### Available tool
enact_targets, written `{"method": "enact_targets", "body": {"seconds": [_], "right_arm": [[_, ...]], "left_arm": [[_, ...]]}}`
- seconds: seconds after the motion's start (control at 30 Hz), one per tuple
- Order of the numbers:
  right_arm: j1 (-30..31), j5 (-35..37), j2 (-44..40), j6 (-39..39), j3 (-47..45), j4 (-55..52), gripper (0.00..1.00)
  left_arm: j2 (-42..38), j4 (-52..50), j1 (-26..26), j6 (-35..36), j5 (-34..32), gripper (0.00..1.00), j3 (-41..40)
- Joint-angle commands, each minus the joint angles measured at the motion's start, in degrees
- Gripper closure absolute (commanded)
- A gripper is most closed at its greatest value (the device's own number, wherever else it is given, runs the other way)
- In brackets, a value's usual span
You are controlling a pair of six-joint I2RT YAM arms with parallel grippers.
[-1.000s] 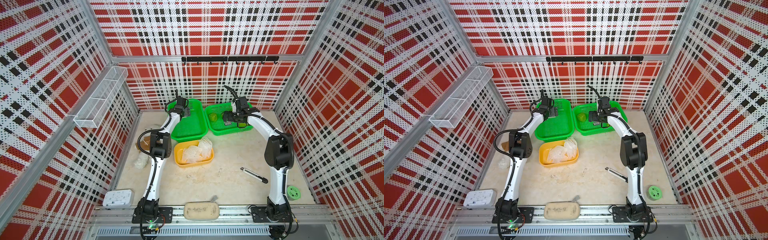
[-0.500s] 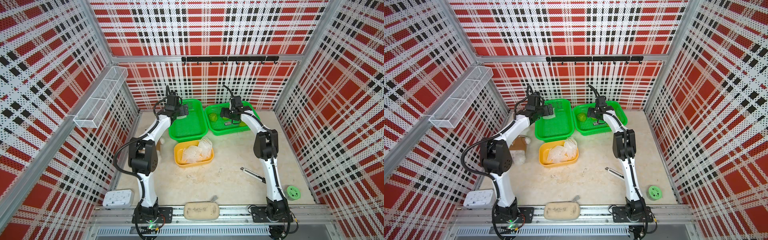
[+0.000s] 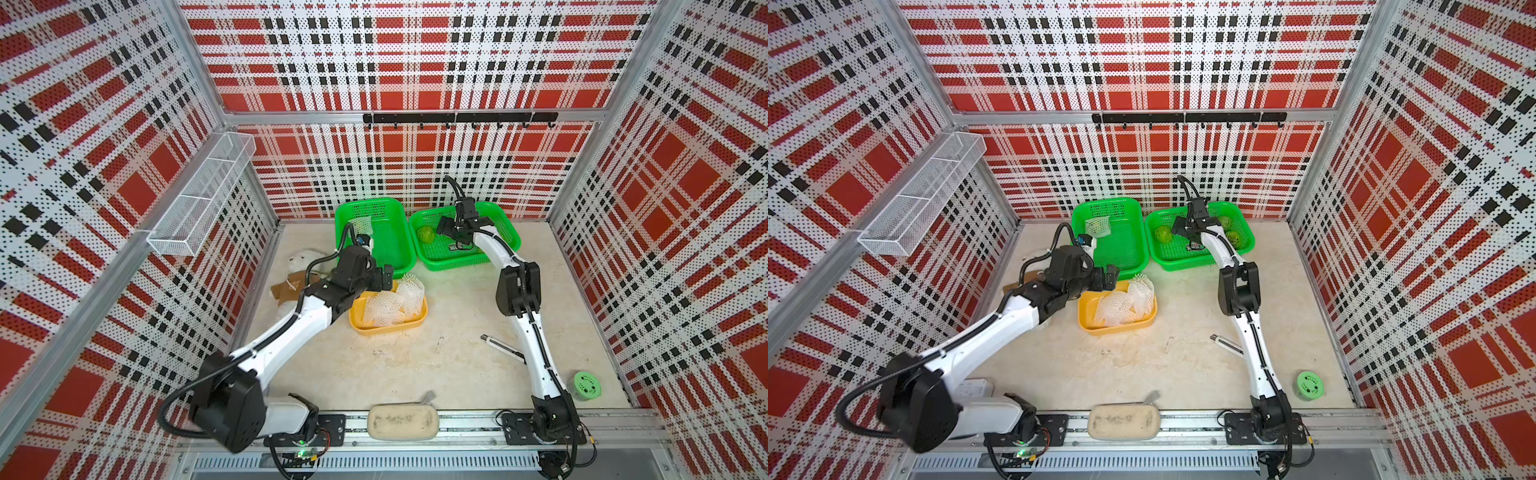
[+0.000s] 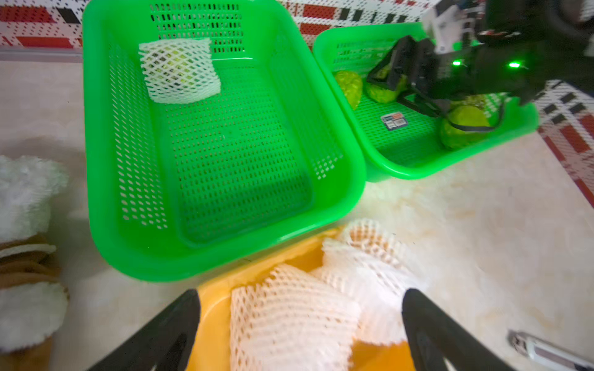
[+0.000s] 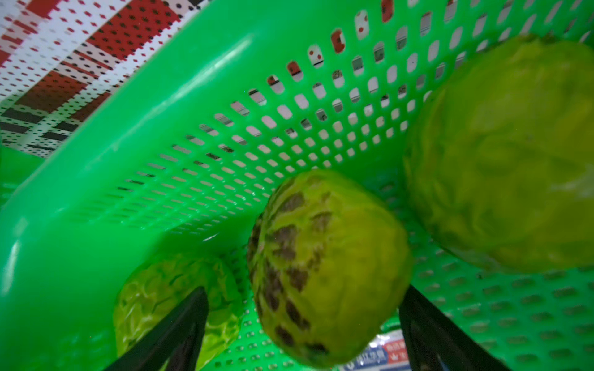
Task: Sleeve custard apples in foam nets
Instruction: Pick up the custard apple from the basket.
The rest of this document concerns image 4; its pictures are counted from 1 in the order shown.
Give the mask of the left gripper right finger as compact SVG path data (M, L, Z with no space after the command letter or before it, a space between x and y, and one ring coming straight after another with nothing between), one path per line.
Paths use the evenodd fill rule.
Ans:
M513 370L417 289L405 292L402 319L417 370Z

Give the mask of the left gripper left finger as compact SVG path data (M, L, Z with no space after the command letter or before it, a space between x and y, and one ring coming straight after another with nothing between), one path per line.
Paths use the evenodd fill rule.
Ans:
M189 289L91 369L186 369L200 324L200 314L198 292Z

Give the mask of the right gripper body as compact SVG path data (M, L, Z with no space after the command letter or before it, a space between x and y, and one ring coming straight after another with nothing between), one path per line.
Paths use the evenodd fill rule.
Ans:
M440 1L422 17L425 39L401 38L388 55L388 89L411 108L437 113L446 101L482 94L530 100L528 1Z

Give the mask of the white foam net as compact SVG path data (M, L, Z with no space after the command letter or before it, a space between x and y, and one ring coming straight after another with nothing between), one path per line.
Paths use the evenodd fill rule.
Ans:
M173 39L139 45L145 86L158 104L191 104L221 92L211 40Z

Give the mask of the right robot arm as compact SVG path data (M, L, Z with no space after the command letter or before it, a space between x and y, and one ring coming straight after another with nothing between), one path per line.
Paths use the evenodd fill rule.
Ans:
M422 26L425 39L400 38L377 65L417 111L484 94L526 104L549 80L593 94L593 21L571 21L560 1L440 1Z

